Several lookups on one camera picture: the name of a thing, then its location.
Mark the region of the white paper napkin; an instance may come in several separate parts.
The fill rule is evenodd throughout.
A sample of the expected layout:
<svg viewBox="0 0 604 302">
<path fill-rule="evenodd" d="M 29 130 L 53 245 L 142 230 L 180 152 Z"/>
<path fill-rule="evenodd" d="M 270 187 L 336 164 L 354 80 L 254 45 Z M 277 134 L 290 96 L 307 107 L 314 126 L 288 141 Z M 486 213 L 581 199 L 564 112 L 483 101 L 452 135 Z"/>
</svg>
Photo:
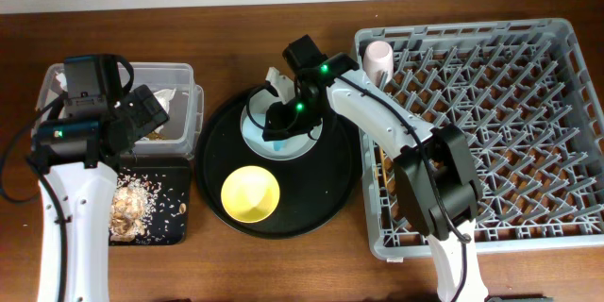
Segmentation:
<svg viewBox="0 0 604 302">
<path fill-rule="evenodd" d="M 176 89 L 163 89 L 154 92 L 154 96 L 166 112 L 170 111 L 170 103 L 174 99 L 175 95 Z M 163 135 L 164 129 L 164 126 L 160 126 L 154 130 L 154 133 L 158 135 L 158 139 L 165 139 L 165 136 Z"/>
</svg>

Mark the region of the wooden chopstick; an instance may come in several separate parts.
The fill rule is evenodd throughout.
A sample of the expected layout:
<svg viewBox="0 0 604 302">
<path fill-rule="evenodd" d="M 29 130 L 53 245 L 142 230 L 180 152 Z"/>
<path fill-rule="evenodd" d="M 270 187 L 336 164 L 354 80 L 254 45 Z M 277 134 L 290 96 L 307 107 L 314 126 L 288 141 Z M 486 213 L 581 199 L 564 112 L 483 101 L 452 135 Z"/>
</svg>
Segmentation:
<svg viewBox="0 0 604 302">
<path fill-rule="evenodd" d="M 385 151 L 379 147 L 377 149 L 377 153 L 379 156 L 379 165 L 380 165 L 380 174 L 383 182 L 383 187 L 390 191 L 389 184 L 391 181 L 391 170 L 392 170 L 392 160 L 387 156 Z"/>
</svg>

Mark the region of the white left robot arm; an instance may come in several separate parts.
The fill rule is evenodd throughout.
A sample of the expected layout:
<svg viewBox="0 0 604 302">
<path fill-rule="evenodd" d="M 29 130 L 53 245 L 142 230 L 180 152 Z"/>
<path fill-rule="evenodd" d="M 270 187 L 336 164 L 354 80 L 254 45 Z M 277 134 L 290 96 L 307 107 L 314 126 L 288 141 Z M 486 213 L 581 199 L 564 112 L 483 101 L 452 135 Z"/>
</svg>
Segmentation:
<svg viewBox="0 0 604 302">
<path fill-rule="evenodd" d="M 110 206 L 120 160 L 169 116 L 141 85 L 99 112 L 75 100 L 68 118 L 47 118 L 26 161 L 42 195 L 40 301 L 109 298 Z"/>
</svg>

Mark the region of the pink cup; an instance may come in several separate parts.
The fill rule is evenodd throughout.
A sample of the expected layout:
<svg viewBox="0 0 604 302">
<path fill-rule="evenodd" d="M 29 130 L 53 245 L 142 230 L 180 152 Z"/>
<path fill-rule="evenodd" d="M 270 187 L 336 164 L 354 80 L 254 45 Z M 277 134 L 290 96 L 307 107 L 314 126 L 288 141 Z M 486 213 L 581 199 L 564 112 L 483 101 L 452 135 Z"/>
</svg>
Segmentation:
<svg viewBox="0 0 604 302">
<path fill-rule="evenodd" d="M 384 41 L 369 43 L 362 58 L 362 68 L 377 87 L 386 85 L 394 75 L 393 48 Z"/>
</svg>

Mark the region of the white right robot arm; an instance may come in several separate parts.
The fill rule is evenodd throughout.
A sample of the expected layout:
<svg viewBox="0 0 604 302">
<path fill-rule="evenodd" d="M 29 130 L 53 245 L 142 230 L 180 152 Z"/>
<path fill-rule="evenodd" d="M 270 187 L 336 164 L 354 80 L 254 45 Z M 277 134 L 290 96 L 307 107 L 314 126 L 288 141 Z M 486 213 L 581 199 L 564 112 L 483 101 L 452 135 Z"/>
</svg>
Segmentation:
<svg viewBox="0 0 604 302">
<path fill-rule="evenodd" d="M 248 98 L 247 114 L 265 118 L 262 138 L 307 135 L 335 114 L 355 124 L 392 162 L 398 206 L 428 240 L 439 298 L 486 300 L 474 236 L 482 187 L 464 133 L 403 109 L 347 54 L 286 60 L 294 78 L 270 72 L 261 86 L 269 97 Z"/>
</svg>

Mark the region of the light blue cup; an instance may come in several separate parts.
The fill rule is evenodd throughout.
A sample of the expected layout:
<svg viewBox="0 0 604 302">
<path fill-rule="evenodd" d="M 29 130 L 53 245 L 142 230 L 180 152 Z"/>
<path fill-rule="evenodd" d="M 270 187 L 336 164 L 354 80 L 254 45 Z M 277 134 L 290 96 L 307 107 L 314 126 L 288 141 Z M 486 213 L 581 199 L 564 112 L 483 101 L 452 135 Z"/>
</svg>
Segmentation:
<svg viewBox="0 0 604 302">
<path fill-rule="evenodd" d="M 287 142 L 287 140 L 272 141 L 273 150 L 275 152 L 279 152 L 287 144 Z"/>
</svg>

